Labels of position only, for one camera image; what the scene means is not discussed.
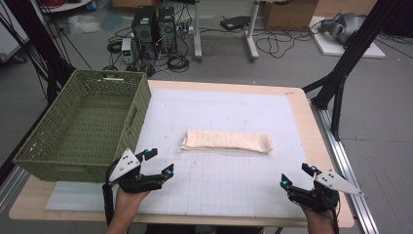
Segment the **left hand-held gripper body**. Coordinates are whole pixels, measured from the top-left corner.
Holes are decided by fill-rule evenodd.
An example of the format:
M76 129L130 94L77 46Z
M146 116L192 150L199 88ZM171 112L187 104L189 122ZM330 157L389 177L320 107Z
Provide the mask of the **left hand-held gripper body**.
M139 162L133 151L127 148L108 168L108 182L118 183L127 193L140 193L158 190L162 183L145 179L140 172L142 162Z

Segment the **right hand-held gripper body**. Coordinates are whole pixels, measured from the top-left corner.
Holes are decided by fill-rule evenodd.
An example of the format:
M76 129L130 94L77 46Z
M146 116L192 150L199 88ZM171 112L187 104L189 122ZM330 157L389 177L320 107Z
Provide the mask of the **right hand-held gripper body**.
M300 193L287 193L287 198L316 213L332 211L340 202L340 192L362 196L363 192L332 170L321 172L313 178L314 187L302 189Z

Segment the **person's left hand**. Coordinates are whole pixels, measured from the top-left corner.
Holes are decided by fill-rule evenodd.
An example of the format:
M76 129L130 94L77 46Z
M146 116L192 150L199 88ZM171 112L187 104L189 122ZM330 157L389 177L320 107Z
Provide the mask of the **person's left hand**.
M141 202L150 194L149 191L127 193L119 188L116 196L115 211L118 213L136 214Z

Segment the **white grid mat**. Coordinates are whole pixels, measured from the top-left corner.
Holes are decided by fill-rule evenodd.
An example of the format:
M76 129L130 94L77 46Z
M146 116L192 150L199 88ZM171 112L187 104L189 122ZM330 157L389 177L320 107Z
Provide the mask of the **white grid mat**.
M282 176L310 189L301 169L302 142L293 119L290 95L262 95L155 89L136 149L155 148L145 175L168 165L174 176L151 192L138 214L239 217L299 217L280 186ZM222 131L269 137L268 153L240 149L187 150L188 131Z

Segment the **green woven basket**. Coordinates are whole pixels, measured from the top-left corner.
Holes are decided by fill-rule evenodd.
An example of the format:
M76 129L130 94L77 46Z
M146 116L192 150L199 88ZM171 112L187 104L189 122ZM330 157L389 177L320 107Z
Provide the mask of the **green woven basket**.
M150 99L142 72L76 70L14 163L45 181L103 182L136 149Z

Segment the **folded cream cloth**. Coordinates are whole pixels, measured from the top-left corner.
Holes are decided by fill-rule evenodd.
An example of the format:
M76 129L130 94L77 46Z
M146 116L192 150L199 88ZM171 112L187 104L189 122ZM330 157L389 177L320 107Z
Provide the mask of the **folded cream cloth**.
M210 149L235 149L269 154L273 150L273 144L268 135L188 130L179 147L179 151Z

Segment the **black computer tower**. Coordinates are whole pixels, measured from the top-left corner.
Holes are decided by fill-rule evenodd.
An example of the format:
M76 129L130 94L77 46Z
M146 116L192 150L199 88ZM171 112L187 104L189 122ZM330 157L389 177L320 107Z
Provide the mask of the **black computer tower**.
M163 50L169 54L175 54L177 47L174 7L161 7L158 13L158 23Z
M159 39L157 16L154 6L139 6L131 28L139 54L144 59L156 57L155 43Z

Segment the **white power strip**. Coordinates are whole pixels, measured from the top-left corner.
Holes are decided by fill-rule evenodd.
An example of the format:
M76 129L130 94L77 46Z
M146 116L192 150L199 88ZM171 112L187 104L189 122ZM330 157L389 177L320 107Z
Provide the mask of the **white power strip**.
M194 33L194 27L186 24L179 25L175 30L189 35Z

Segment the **clear plastic bag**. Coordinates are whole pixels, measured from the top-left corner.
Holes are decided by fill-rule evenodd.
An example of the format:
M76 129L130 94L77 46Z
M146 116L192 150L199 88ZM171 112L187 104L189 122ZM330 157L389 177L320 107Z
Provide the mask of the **clear plastic bag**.
M71 34L94 33L100 30L100 24L93 16L78 15L68 19Z

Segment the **grey rounded machine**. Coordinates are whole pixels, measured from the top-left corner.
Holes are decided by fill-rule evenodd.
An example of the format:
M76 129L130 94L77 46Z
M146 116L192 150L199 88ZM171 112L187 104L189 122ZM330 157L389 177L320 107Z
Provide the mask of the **grey rounded machine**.
M340 44L345 45L358 32L365 21L355 13L338 13L332 19L323 19L320 23L319 30L328 33L335 38Z

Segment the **flat black device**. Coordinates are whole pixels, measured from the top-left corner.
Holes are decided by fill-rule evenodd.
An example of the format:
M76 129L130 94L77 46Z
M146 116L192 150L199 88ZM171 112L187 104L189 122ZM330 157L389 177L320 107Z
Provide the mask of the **flat black device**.
M228 31L244 28L249 25L250 17L234 17L230 19L224 19L220 22L220 25Z

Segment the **large cardboard box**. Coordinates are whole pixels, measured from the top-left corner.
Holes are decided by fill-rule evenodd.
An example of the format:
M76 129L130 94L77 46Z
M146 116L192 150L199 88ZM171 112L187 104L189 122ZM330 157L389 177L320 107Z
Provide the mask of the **large cardboard box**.
M309 29L319 0L282 0L266 2L262 11L262 22L266 29Z

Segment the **aluminium rail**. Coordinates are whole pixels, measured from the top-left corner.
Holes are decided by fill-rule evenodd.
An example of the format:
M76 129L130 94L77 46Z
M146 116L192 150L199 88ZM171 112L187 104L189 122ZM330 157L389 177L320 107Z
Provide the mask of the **aluminium rail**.
M332 164L338 173L350 184L359 188L358 180L348 159L344 145L337 140L330 131L331 117L327 110L318 109L311 104L312 111L318 121L321 133L326 137L327 148L331 152ZM380 234L376 222L363 195L347 194L346 199L350 204L353 220L360 228L362 234Z
M26 182L28 177L29 172L20 167L14 167L6 176L0 185L0 214L5 211L20 186Z

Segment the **black metal frame stand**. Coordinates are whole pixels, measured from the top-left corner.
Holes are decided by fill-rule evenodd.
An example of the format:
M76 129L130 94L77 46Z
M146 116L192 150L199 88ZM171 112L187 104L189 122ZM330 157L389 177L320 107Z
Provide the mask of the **black metal frame stand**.
M318 94L311 99L311 104L320 110L326 110L329 102L334 99L330 131L338 141L346 80L402 2L403 0L377 0L335 67L323 78L303 88L305 93L320 88Z
M5 17L0 13L0 22L28 55L38 78L47 83L44 95L48 105L51 105L74 72L75 67L58 51L30 0L0 0L0 6L8 7ZM12 26L8 13L15 17L36 52L30 49Z

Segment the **white desk frame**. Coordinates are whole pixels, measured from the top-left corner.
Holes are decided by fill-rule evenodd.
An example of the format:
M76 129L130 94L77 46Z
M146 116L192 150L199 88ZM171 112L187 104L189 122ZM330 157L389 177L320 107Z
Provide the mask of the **white desk frame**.
M202 40L201 40L201 32L200 32L200 12L199 12L199 5L201 0L195 0L195 25L194 25L194 55L195 60L198 62L202 61L203 58L203 50L202 50ZM259 58L257 48L255 42L253 40L253 32L254 26L256 23L258 10L259 10L259 0L251 0L252 1L252 9L250 14L250 22L248 30L244 32L244 38L247 43L250 52L250 59L255 60Z

